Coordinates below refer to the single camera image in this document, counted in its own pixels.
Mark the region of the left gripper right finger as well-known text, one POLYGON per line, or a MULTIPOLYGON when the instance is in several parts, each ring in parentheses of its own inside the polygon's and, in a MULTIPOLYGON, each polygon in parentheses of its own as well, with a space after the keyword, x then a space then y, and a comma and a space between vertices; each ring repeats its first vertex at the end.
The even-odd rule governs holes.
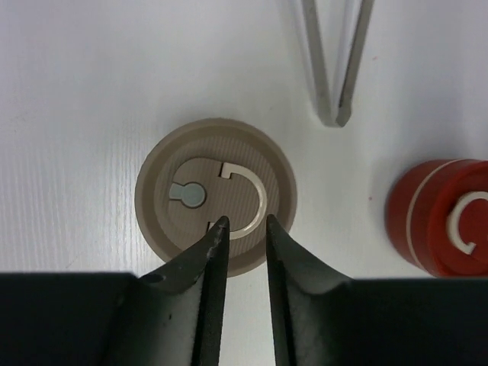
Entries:
POLYGON ((296 242, 273 215, 266 257, 276 364, 372 365, 351 278, 296 242))

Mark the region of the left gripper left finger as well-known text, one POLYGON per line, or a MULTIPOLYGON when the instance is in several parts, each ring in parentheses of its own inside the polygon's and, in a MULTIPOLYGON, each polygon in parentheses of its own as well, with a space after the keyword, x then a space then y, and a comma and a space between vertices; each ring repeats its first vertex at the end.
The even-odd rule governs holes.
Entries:
POLYGON ((230 250, 221 217, 194 245, 120 298, 104 365, 217 365, 230 250))

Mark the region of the beige lunch box lid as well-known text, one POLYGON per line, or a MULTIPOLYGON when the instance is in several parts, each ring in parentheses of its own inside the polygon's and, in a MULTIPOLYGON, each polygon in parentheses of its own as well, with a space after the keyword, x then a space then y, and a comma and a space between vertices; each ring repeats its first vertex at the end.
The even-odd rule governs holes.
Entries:
POLYGON ((228 275, 235 277, 265 261, 269 214, 291 228, 297 185, 285 154, 265 133, 241 121, 207 118, 153 147, 140 168, 134 204, 144 239, 165 262, 228 217, 228 275))

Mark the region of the red lunch box lid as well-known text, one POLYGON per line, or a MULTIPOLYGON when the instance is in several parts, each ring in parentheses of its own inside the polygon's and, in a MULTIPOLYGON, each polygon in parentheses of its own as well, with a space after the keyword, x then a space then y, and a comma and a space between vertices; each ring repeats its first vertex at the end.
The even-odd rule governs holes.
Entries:
POLYGON ((439 276, 487 276, 487 162, 460 160, 440 171, 427 244, 439 276))

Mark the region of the metal tongs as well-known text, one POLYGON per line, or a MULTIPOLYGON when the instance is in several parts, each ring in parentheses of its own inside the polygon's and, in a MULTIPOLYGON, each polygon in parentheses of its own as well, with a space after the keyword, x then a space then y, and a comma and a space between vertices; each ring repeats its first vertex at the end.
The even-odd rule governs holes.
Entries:
POLYGON ((311 104, 327 127, 344 127, 351 118, 373 7, 373 0, 294 3, 311 104))

